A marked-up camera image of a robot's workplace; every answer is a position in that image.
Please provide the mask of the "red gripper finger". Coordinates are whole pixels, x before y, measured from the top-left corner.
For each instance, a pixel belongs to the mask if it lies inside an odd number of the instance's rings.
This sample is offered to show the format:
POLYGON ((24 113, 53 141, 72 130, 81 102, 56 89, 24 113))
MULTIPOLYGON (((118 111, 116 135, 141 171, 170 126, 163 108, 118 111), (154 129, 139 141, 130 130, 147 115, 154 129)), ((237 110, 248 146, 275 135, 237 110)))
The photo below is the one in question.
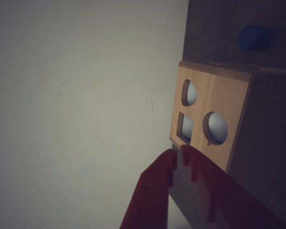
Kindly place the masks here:
POLYGON ((286 222, 196 148, 181 146, 207 223, 216 229, 286 229, 286 222))
POLYGON ((177 151, 161 153, 140 175, 121 229, 166 229, 169 188, 174 185, 177 151))

